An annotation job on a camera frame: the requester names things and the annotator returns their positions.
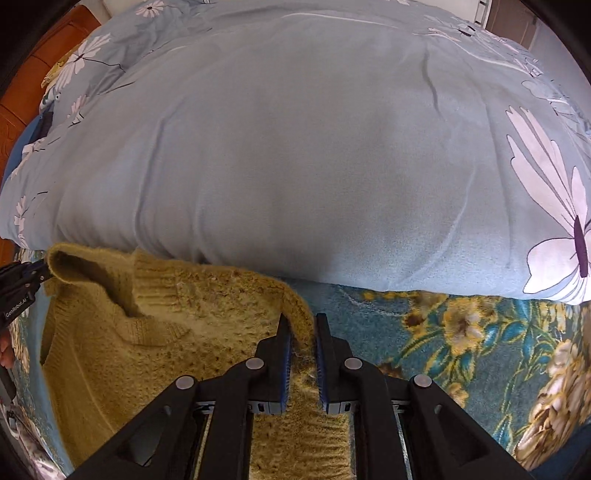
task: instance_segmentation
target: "yellow sweater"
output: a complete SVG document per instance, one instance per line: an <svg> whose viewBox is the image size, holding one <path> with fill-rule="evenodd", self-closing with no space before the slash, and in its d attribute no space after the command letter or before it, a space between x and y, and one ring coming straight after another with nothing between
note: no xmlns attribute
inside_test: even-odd
<svg viewBox="0 0 591 480"><path fill-rule="evenodd" d="M275 334L295 336L288 411L257 416L251 479L349 479L348 421L318 408L312 316L284 283L229 267L58 244L41 361L74 466L180 375L223 374Z"/></svg>

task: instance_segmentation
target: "bed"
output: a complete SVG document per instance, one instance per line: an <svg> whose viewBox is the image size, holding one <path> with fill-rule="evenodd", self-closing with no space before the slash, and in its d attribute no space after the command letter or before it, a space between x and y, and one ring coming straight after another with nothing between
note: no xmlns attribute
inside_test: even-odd
<svg viewBox="0 0 591 480"><path fill-rule="evenodd" d="M43 101L43 93L35 90L37 104L53 109L54 122L45 141L2 191L0 231L19 245L21 258L39 258L52 243L70 241L123 251L140 247L165 258L232 264L282 277L314 312L327 313L333 334L346 338L357 355L390 375L429 374L532 469L591 413L591 364L583 338L590 315L583 302L589 294L583 275L588 258L580 243L587 207L586 197L581 202L573 196L573 190L580 193L581 188L584 195L589 181L589 138L576 105L552 86L543 66L527 51L439 9L407 3L372 2L371 15L357 18L343 13L353 8L347 2L323 2L322 8L294 2L276 8L271 1L214 7L169 0L148 2L116 17L80 46ZM267 30L258 30L265 22ZM373 30L361 32L367 42L361 46L348 40L357 30L338 37L342 32L335 22L346 28L378 27L379 41ZM307 38L323 38L330 46L322 51L319 40L306 44L319 52L317 63L298 68L309 69L315 85L297 83L288 73L274 76L297 64L297 52L288 47L302 40L302 26L314 33ZM391 50L388 36L399 31L416 42L416 50ZM279 33L287 36L281 39ZM270 34L280 40L274 45L285 51L266 43ZM330 43L331 35L339 42ZM198 51L197 40L202 42ZM254 70L240 63L246 73L231 77L229 60L222 54L243 61L245 52L236 53L246 41L256 44L247 49L248 55L263 63L267 56L272 62ZM388 103L373 93L388 91L375 78L384 75L384 62L362 63L350 83L339 80L344 66L326 77L320 74L319 65L338 58L342 44L360 52L369 44L371 55L366 58L385 58L387 52L420 67L407 69L412 74L399 79L405 95ZM68 46L62 55L73 45ZM445 61L438 63L441 57ZM201 62L203 77L191 77L190 61ZM478 113L455 100L454 85L460 80L449 64L456 61L489 69L487 80L479 78L484 87L475 77L461 80ZM277 62L283 62L281 68ZM158 90L163 82L183 88ZM414 85L420 88L413 90ZM362 103L343 100L343 92L352 87ZM208 95L200 95L203 89ZM297 92L297 101L285 100L286 90ZM495 105L497 96L502 100ZM227 97L231 111L220 101ZM280 107L270 107L277 102ZM261 104L267 107L260 110ZM302 104L313 114L300 109ZM326 109L334 105L343 105L343 110L323 124ZM367 105L382 116L368 120ZM394 115L393 105L404 115ZM429 126L418 121L416 105L424 109L421 115L449 115L462 128L434 131L435 121ZM205 112L209 120L196 119L195 112ZM37 107L31 108L28 121L36 114ZM114 118L117 129L108 125ZM235 123L224 125L225 118ZM267 130L253 129L245 118L260 119ZM21 122L23 128L28 121ZM275 132L274 125L293 137ZM383 125L400 132L384 140L376 133ZM331 136L335 131L346 135ZM482 139L473 144L482 132L484 146ZM436 140L428 141L429 135ZM9 133L6 139L15 136ZM304 137L306 142L293 141ZM323 151L326 138L334 150ZM310 162L292 170L276 168L277 158L282 164L312 158L308 142L324 155L322 168ZM460 149L462 143L467 146ZM385 162L368 173L355 161L362 153L367 155L364 160L375 161L394 148L425 172L426 183L418 182L413 170L401 163L396 174ZM244 152L252 162L248 168L238 161ZM433 167L438 158L434 153L445 159L445 169ZM479 168L474 168L476 153L487 159ZM200 155L208 161L193 160ZM533 163L526 160L530 156ZM564 157L562 165L559 156ZM348 159L350 170L338 168L335 159L342 158ZM556 172L554 183L538 173L547 175L548 163ZM493 174L499 183L486 188L483 181ZM307 188L291 189L291 181ZM561 185L565 192L557 197L554 192ZM445 205L441 191L450 189L461 194L444 209L434 210L436 204ZM554 199L547 201L536 189L544 194L550 190ZM388 200L392 190L401 193ZM420 198L413 195L417 191ZM482 194L494 201L487 203ZM419 213L388 218L396 202L404 211ZM185 203L198 208L179 207ZM302 210L290 209L298 203L304 205ZM252 212L260 215L253 220ZM369 223L363 217L367 212ZM464 218L469 225L462 223ZM267 224L274 229L266 230ZM438 229L425 229L425 224ZM355 235L349 238L350 231ZM369 246L360 243L368 232ZM404 232L412 232L412 238ZM563 253L577 263L556 277L556 269L537 267L541 254L532 252L540 252L535 247L546 241L565 240L565 235L570 243ZM437 255L426 254L432 251ZM8 250L4 255L12 258ZM47 396L43 390L31 391L23 380L35 371L38 388L43 388L38 336L48 301L40 292L39 306L15 322L15 343L21 345L16 377L22 382L25 408L44 418L40 430L48 451L69 472L73 466L51 422ZM562 387L554 391L558 384Z"/></svg>

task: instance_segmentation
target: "dark purple flower center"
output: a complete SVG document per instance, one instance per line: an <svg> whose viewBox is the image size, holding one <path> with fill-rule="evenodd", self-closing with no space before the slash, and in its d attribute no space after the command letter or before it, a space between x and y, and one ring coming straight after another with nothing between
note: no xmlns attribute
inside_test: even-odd
<svg viewBox="0 0 591 480"><path fill-rule="evenodd" d="M581 278L586 278L589 275L589 256L587 255L585 235L578 216L574 219L574 251L577 252Z"/></svg>

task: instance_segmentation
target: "knit fabric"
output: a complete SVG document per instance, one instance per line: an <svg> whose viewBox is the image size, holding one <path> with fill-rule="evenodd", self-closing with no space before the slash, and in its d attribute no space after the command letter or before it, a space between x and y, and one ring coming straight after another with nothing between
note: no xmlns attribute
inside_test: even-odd
<svg viewBox="0 0 591 480"><path fill-rule="evenodd" d="M80 465L175 378L223 374L275 334L295 337L285 415L256 416L252 479L349 479L349 425L318 408L312 315L284 283L230 267L58 244L41 361L63 443Z"/></svg>

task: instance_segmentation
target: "human hand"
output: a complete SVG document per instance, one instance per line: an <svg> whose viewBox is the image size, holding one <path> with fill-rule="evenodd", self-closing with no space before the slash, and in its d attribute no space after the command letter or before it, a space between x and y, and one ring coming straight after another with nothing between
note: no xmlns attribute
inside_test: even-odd
<svg viewBox="0 0 591 480"><path fill-rule="evenodd" d="M14 367L14 349L10 330L7 328L0 332L0 365L6 368Z"/></svg>

